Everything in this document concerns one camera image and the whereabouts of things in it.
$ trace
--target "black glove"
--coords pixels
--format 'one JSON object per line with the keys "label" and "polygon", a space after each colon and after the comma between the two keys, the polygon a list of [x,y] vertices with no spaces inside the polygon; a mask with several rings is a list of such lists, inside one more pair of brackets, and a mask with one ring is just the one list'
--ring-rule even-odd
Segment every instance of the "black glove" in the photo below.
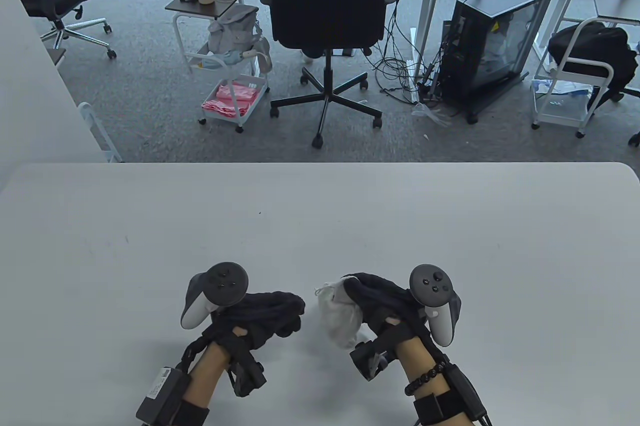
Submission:
{"label": "black glove", "polygon": [[391,324],[385,320],[395,317],[409,325],[412,331],[425,330],[426,318],[420,318],[418,303],[409,289],[402,289],[394,282],[369,273],[354,273],[355,278],[343,282],[346,294],[362,310],[362,321],[375,334],[380,334]]}
{"label": "black glove", "polygon": [[286,338],[300,330],[300,316],[305,303],[293,293],[247,294],[240,302],[211,315],[212,324],[205,331],[215,341],[228,336],[236,326],[247,330],[243,339],[249,349],[258,349],[275,335]]}

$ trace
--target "white plastic bag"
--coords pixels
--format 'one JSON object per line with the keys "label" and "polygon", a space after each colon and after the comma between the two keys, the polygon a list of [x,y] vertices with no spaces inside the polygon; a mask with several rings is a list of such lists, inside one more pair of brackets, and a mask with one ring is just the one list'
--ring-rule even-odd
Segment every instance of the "white plastic bag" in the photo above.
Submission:
{"label": "white plastic bag", "polygon": [[357,344],[358,330],[362,325],[362,310],[346,294],[343,282],[325,283],[315,290],[320,308],[320,324],[331,341],[339,348],[353,349]]}
{"label": "white plastic bag", "polygon": [[431,109],[423,103],[417,103],[411,114],[413,116],[427,116],[431,120],[433,120],[435,124],[443,127],[448,127],[451,125],[451,120],[449,120],[444,113],[441,113],[441,109]]}

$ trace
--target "pc tower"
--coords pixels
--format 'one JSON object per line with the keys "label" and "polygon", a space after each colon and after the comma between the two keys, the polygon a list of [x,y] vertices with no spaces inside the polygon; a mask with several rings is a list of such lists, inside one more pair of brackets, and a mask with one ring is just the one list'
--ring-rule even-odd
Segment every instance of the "pc tower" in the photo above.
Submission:
{"label": "pc tower", "polygon": [[549,1],[455,2],[443,35],[437,86],[442,99],[475,115],[496,89],[519,81]]}

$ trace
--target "black cable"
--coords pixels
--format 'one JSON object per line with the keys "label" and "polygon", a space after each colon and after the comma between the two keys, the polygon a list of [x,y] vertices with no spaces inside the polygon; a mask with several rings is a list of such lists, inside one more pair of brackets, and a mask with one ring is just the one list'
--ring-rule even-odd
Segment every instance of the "black cable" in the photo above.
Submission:
{"label": "black cable", "polygon": [[[405,103],[405,104],[415,104],[415,102],[408,99],[405,95],[405,92],[415,92],[418,88],[411,85],[411,81],[409,78],[409,71],[407,70],[407,63],[403,60],[402,54],[400,53],[400,49],[396,44],[396,39],[394,37],[394,31],[397,30],[400,33],[400,36],[404,38],[409,43],[409,46],[412,49],[415,49],[415,45],[413,42],[407,38],[407,36],[402,32],[398,25],[398,4],[400,0],[395,0],[395,6],[393,7],[393,12],[391,12],[391,17],[389,18],[384,30],[386,32],[386,40],[384,41],[384,46],[380,46],[380,42],[374,45],[374,48],[380,54],[380,59],[373,63],[368,58],[368,62],[374,70],[375,82],[377,83],[380,91],[382,93],[386,93],[386,95],[394,98],[395,100]],[[397,80],[400,83],[400,86],[392,87],[392,88],[384,88],[380,84],[380,80],[378,79],[378,72],[382,73],[385,79],[389,81]],[[402,91],[402,98],[393,95],[393,92],[396,90]]]}

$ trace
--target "white wall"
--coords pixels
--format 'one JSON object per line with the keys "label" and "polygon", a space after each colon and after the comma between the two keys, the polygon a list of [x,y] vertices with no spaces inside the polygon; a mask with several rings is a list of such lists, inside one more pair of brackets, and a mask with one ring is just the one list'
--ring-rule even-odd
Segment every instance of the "white wall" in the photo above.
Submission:
{"label": "white wall", "polygon": [[23,4],[0,12],[0,189],[19,164],[104,161]]}

